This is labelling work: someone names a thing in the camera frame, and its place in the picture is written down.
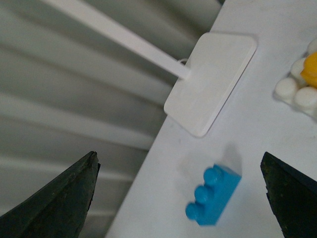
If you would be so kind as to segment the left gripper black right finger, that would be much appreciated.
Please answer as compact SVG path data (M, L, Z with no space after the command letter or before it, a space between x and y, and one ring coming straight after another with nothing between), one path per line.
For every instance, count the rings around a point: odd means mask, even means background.
M317 182L265 152L261 172L273 214L286 238L317 236Z

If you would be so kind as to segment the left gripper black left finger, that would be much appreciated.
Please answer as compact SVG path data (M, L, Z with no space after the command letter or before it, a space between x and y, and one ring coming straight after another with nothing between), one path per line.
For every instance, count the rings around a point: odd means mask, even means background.
M2 238L77 238L100 169L91 151L0 218Z

